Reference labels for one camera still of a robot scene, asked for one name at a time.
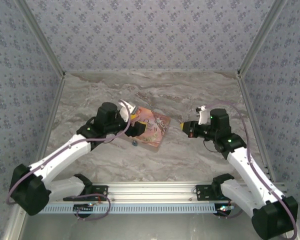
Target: patterned wallpaper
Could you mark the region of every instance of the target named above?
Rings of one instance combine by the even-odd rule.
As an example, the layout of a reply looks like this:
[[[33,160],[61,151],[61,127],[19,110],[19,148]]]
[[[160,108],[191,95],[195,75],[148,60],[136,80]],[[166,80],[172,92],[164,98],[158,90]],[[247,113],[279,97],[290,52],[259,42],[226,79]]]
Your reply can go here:
[[[27,0],[65,71],[236,70],[273,0]]]
[[[299,202],[300,0],[288,1],[245,76],[278,181]]]
[[[0,1],[0,239],[13,169],[34,161],[58,84],[15,3]]]

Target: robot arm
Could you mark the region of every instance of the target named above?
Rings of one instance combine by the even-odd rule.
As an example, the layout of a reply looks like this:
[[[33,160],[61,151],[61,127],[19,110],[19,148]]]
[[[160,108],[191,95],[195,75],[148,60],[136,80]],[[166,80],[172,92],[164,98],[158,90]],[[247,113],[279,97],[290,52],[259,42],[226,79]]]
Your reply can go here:
[[[274,184],[272,184],[260,167],[255,163],[252,156],[248,160],[247,145],[243,139],[232,133],[229,115],[225,109],[213,109],[210,111],[210,124],[205,124],[203,116],[208,116],[205,107],[196,109],[200,115],[199,121],[188,121],[181,123],[181,129],[189,138],[204,138],[205,141],[213,141],[215,149],[235,167],[243,178],[250,192],[244,190],[234,177],[224,174],[213,179],[211,184],[216,196],[227,197],[233,200],[248,216],[251,217],[255,231],[262,239],[270,239],[294,229],[286,210],[276,194],[288,207],[297,220],[298,203],[292,197],[286,197]],[[260,181],[252,169],[261,177],[267,186]]]
[[[11,193],[11,198],[32,216],[39,213],[51,200],[79,195],[85,188],[84,181],[79,176],[60,181],[52,180],[75,160],[106,141],[105,137],[108,134],[117,134],[126,129],[125,134],[128,137],[135,137],[146,129],[146,125],[141,122],[128,126],[128,110],[130,115],[133,115],[138,108],[124,103],[127,108],[123,107],[118,111],[115,104],[104,102],[97,115],[80,127],[59,149],[29,167],[23,164],[17,166],[13,171],[10,189],[15,188],[15,184],[25,175],[28,177],[17,185]]]

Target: white object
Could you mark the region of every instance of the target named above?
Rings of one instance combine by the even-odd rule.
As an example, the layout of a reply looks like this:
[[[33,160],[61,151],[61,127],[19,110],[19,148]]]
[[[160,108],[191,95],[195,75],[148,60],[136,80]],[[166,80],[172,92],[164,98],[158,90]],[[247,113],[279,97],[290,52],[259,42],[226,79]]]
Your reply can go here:
[[[84,183],[77,177],[51,182],[47,187],[51,193],[49,202],[59,201],[69,196],[78,196],[85,188]]]
[[[221,191],[224,196],[235,202],[250,218],[253,217],[253,210],[257,208],[251,192],[246,191],[236,180],[230,179],[221,184]]]
[[[199,125],[202,125],[202,124],[206,124],[208,122],[208,113],[207,113],[207,110],[206,110],[206,106],[200,106],[199,107],[200,111],[199,111],[199,122],[198,124]]]
[[[89,153],[91,151],[91,144],[90,142],[80,142],[74,146],[71,146],[71,144],[75,141],[86,139],[81,134],[75,134],[73,137],[66,142],[63,146],[61,146],[59,149],[51,153],[50,155],[46,156],[40,161],[37,161],[33,164],[31,164],[29,167],[30,169],[43,166],[43,163],[48,160],[51,156],[56,154],[60,151],[60,149],[63,149],[64,147],[67,148],[63,153],[61,153],[59,156],[55,157],[52,161],[50,161],[47,165],[43,166],[38,171],[34,172],[34,175],[36,176],[42,176],[42,181],[44,182],[44,185],[48,186],[48,184],[51,183],[51,181],[66,167],[68,167],[71,163],[73,163],[75,160],[80,158],[81,156]]]
[[[134,105],[132,103],[128,103],[126,101],[123,101],[123,102],[128,106],[130,114],[134,114],[135,111],[137,110],[136,105]],[[127,108],[125,107],[125,105],[122,102],[119,102],[119,104],[122,106],[122,108],[120,109],[120,115],[121,115],[122,119],[127,123],[128,119],[129,119]]]
[[[234,152],[230,152],[227,160],[239,172],[252,195],[250,196],[248,192],[241,189],[233,181],[225,181],[221,185],[222,193],[224,193],[226,197],[234,200],[249,216],[251,216],[251,214],[253,215],[251,212],[253,208],[260,209],[262,206],[266,205],[267,201],[270,203],[278,201],[275,196],[265,188],[263,183],[253,172],[250,163],[248,162],[246,148],[240,147],[235,149]],[[252,156],[251,162],[265,183],[271,187],[272,192],[276,193],[280,198],[282,198],[284,194],[267,178]]]

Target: metal bar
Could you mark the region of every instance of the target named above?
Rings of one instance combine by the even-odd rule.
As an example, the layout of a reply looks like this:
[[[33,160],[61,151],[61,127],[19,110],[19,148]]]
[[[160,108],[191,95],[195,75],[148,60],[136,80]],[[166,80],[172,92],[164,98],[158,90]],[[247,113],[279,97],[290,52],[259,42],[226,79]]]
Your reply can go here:
[[[10,219],[5,228],[3,240],[17,240],[19,239],[22,226],[26,217],[25,211],[19,206],[14,205],[10,214]]]
[[[255,114],[255,111],[254,111],[254,107],[253,107],[251,99],[249,97],[247,86],[245,84],[245,81],[240,76],[238,77],[238,83],[239,83],[239,87],[240,87],[242,97],[243,97],[243,100],[245,103],[246,110],[247,110],[249,118],[250,118],[252,130],[253,130],[253,133],[255,136],[256,143],[259,148],[261,159],[262,159],[263,163],[267,165],[271,180],[273,182],[275,182],[276,181],[275,172],[272,168],[272,165],[271,165],[271,162],[269,159],[269,155],[268,155],[268,152],[266,149],[264,139],[262,137],[262,133],[260,131],[260,127],[258,124],[258,120],[257,120],[256,114]]]
[[[52,125],[55,121],[55,117],[56,117],[56,114],[57,114],[57,110],[58,110],[59,102],[60,102],[60,99],[61,99],[62,91],[64,89],[64,85],[65,85],[65,79],[64,79],[64,77],[62,77],[62,79],[61,79],[61,81],[58,85],[56,94],[54,96],[54,100],[53,100],[53,103],[52,103],[50,114],[49,114],[49,117],[47,119],[47,123],[45,125],[44,134],[43,134],[43,137],[41,139],[41,143],[39,145],[39,149],[38,149],[38,152],[37,152],[36,157],[35,157],[36,161],[39,161],[40,159],[42,159],[45,156],[47,146],[48,146],[48,142],[49,142],[49,138],[50,138],[50,134],[51,134],[51,130],[52,130]]]
[[[61,98],[64,85],[65,85],[65,79],[62,77],[58,85],[56,95],[53,100],[52,108],[49,117],[47,119],[47,124],[45,126],[44,135],[39,145],[37,155],[35,157],[35,162],[42,159],[45,155],[48,141],[51,134],[52,124],[55,120],[55,116],[57,113],[57,109],[58,109],[58,105],[59,105],[59,101]],[[4,232],[4,238],[3,238],[4,240],[17,240],[19,238],[25,216],[26,216],[25,211],[19,205],[16,204],[10,213],[10,218]]]
[[[98,183],[108,186],[108,198],[114,204],[194,204],[194,203],[227,203],[227,200],[198,201],[196,185],[209,185],[211,182],[118,182]],[[244,182],[239,184],[249,191]],[[284,183],[274,183],[283,193],[287,192]],[[64,204],[57,201],[50,204]],[[71,203],[86,204],[89,201],[72,201]]]
[[[240,75],[243,77],[247,73],[250,65],[254,61],[259,49],[266,40],[270,30],[275,24],[279,14],[286,5],[288,0],[274,0],[269,12],[267,13],[258,33],[256,34],[247,54],[245,55],[242,64],[239,68]]]
[[[58,74],[58,76],[62,77],[63,76],[63,69],[54,53],[52,50],[51,46],[48,43],[48,40],[46,36],[44,35],[43,31],[39,27],[39,24],[31,12],[30,7],[26,3],[25,0],[14,0],[15,4],[19,8],[20,12],[23,15],[24,20],[26,23],[29,25],[31,31],[33,32],[34,36],[36,37],[38,43],[42,47],[42,50],[46,54],[48,60],[50,61],[53,69],[55,72]]]
[[[74,204],[48,204],[39,214],[74,214]],[[94,206],[89,214],[104,214],[109,204]],[[111,205],[110,214],[213,214],[216,213],[214,203],[115,203]]]

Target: marble floor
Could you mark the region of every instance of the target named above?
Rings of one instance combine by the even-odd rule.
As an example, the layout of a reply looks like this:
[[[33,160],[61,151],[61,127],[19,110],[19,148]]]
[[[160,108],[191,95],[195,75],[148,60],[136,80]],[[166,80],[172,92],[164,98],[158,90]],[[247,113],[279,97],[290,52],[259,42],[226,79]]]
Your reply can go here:
[[[252,155],[263,165],[251,123],[234,73],[226,72],[103,72],[67,73],[46,153],[71,138],[95,116],[103,102],[133,102],[171,117],[157,153],[115,139],[79,158],[57,179],[82,173],[93,182],[211,181],[220,174],[241,177],[222,157],[205,149],[202,138],[187,138],[180,122],[197,120],[195,108],[215,101],[236,103],[247,123]],[[228,106],[232,131],[246,140],[238,114]],[[213,150],[213,144],[207,147]]]

